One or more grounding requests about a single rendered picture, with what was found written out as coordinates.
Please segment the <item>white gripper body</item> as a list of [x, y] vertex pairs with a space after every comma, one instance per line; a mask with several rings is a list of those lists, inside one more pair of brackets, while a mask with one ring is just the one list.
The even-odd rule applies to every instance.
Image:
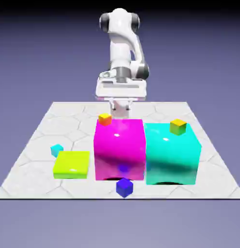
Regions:
[[98, 78], [96, 84], [96, 97], [99, 99], [130, 99], [145, 100], [147, 95], [145, 80], [127, 78], [126, 82], [118, 83], [116, 78]]

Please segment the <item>small orange cube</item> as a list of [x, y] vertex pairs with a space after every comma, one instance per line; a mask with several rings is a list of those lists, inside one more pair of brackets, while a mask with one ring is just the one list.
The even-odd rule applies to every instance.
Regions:
[[112, 115], [108, 113], [102, 113], [98, 116], [98, 122], [103, 126], [110, 125], [112, 123]]

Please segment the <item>small yellow cube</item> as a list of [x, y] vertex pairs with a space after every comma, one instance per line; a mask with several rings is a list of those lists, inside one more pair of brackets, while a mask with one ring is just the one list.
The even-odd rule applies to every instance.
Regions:
[[170, 132], [179, 136], [186, 132], [187, 122], [181, 119], [175, 119], [170, 122]]

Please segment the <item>small cyan cube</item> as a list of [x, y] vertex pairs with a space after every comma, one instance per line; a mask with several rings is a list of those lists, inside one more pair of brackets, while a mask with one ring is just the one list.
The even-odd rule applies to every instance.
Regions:
[[51, 155], [54, 156], [55, 158], [57, 158], [59, 152], [60, 151], [63, 151], [64, 148], [60, 144], [55, 144], [55, 145], [53, 145], [53, 146], [50, 147], [50, 150], [51, 150]]

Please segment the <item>small blue cube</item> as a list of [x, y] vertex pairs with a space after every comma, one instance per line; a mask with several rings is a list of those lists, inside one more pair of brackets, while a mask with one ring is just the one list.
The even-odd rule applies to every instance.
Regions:
[[133, 182], [129, 179], [122, 178], [116, 183], [116, 192], [123, 198], [133, 193]]

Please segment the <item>large magenta box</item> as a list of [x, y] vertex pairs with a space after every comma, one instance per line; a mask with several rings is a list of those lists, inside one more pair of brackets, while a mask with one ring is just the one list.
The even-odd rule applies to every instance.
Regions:
[[96, 123], [94, 134], [96, 180], [127, 178], [143, 180], [146, 139], [141, 119], [113, 119]]

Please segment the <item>large cyan box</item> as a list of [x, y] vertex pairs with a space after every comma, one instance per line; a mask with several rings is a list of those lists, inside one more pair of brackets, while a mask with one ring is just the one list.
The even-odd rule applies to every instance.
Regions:
[[146, 175], [148, 185], [194, 185], [202, 145], [190, 124], [185, 133], [170, 132], [169, 123], [145, 123]]

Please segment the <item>large lime box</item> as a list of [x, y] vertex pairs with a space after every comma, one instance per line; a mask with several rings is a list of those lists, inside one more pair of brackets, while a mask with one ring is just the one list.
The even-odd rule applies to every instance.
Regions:
[[89, 151], [60, 151], [53, 167], [53, 176], [55, 179], [86, 179], [89, 160]]

